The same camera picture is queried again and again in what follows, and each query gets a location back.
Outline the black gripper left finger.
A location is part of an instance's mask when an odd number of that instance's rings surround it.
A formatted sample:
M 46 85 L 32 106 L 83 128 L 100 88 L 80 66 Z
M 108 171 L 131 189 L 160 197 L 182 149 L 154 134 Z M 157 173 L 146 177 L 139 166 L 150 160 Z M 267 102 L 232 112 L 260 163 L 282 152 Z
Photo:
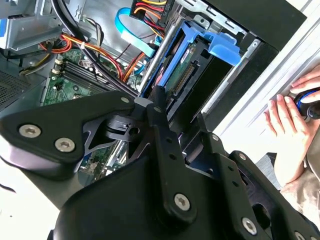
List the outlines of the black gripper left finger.
M 0 158 L 47 179 L 72 178 L 85 155 L 115 140 L 146 149 L 154 160 L 158 210 L 165 219 L 192 223 L 197 216 L 177 135 L 170 131 L 161 87 L 154 101 L 108 91 L 13 113 L 0 120 Z

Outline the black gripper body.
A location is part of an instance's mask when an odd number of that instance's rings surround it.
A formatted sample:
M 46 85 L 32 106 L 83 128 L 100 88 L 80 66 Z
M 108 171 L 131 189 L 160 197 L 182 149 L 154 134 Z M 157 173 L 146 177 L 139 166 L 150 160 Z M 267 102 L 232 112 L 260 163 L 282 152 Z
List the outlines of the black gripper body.
M 253 210 L 236 164 L 209 156 L 211 177 L 184 168 L 190 194 L 170 195 L 183 221 L 165 211 L 154 164 L 144 157 L 74 194 L 63 206 L 53 240 L 250 240 Z

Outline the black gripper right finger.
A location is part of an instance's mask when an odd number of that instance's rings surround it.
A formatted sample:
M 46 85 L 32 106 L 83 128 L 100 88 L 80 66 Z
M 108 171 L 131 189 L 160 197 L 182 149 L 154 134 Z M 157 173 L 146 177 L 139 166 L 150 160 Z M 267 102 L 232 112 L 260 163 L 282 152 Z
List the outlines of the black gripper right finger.
M 182 137 L 187 166 L 212 179 L 209 210 L 224 240 L 318 240 L 315 225 L 298 213 L 241 151 L 227 153 L 202 114 Z

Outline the person's right hand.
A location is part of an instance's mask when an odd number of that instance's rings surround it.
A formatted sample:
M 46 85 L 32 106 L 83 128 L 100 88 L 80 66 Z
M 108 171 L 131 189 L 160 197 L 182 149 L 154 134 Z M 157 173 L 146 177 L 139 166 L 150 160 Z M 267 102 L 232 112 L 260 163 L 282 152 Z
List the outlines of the person's right hand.
M 266 129 L 276 150 L 275 176 L 281 186 L 297 180 L 304 172 L 304 158 L 320 126 L 319 120 L 305 122 L 294 101 L 278 94 L 263 114 Z

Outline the person's left hand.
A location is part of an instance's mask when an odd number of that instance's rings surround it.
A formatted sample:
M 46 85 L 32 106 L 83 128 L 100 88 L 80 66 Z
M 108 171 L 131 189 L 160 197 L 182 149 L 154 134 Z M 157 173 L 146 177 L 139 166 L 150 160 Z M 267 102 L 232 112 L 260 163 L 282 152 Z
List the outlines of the person's left hand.
M 316 66 L 309 73 L 300 77 L 292 85 L 290 92 L 292 94 L 299 94 L 308 90 L 320 87 L 320 66 Z

